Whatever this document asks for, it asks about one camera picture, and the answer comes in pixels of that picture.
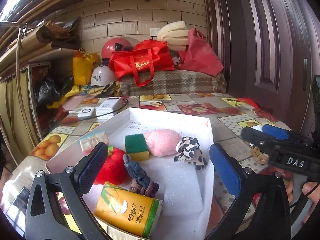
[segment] green and yellow sponge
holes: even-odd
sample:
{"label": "green and yellow sponge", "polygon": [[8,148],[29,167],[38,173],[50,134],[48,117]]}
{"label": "green and yellow sponge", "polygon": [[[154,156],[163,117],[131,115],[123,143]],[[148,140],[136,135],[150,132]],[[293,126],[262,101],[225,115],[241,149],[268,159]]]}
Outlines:
{"label": "green and yellow sponge", "polygon": [[142,133],[127,135],[124,138],[125,151],[133,161],[145,161],[149,159],[149,151]]}

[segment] brick wall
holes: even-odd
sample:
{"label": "brick wall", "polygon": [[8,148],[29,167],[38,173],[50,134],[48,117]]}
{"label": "brick wall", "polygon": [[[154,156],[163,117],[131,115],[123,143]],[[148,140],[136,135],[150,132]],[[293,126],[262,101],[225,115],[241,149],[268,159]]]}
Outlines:
{"label": "brick wall", "polygon": [[81,17],[79,35],[87,53],[98,52],[112,37],[126,36],[139,41],[150,39],[150,28],[185,21],[187,28],[197,28],[204,35],[206,13],[204,0],[84,0],[49,17],[65,20]]}

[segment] screw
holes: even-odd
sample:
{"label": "screw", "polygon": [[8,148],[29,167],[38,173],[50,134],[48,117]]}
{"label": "screw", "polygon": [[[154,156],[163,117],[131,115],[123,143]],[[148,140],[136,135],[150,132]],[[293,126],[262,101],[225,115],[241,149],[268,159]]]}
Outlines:
{"label": "screw", "polygon": [[280,172],[276,171],[276,172],[275,172],[275,176],[276,176],[276,178],[278,178],[278,179],[281,178]]}
{"label": "screw", "polygon": [[38,172],[36,173],[36,176],[37,176],[37,177],[41,177],[43,174],[44,174],[44,171],[38,171]]}
{"label": "screw", "polygon": [[70,173],[73,171],[73,167],[72,166],[69,166],[66,168],[66,173]]}
{"label": "screw", "polygon": [[247,174],[251,174],[253,172],[253,170],[251,168],[245,167],[244,172]]}

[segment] pink fluffy ball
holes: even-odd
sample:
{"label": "pink fluffy ball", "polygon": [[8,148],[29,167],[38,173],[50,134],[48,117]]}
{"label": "pink fluffy ball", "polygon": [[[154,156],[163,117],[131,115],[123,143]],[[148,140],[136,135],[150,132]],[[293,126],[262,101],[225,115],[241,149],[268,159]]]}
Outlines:
{"label": "pink fluffy ball", "polygon": [[146,132],[144,138],[150,153],[157,157],[176,154],[176,146],[182,139],[180,134],[169,129]]}

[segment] dark red bag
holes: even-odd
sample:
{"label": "dark red bag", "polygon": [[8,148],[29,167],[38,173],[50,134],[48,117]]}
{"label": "dark red bag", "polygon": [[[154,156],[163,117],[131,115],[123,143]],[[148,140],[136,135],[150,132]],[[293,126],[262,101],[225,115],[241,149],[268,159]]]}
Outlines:
{"label": "dark red bag", "polygon": [[[146,40],[138,43],[133,50],[113,52],[109,68],[115,71],[118,80],[133,74],[138,87],[145,86],[154,77],[155,71],[174,70],[167,42]],[[138,72],[150,71],[150,79],[140,82]]]}
{"label": "dark red bag", "polygon": [[179,69],[202,72],[210,76],[218,75],[223,69],[205,36],[197,29],[188,32],[188,51]]}

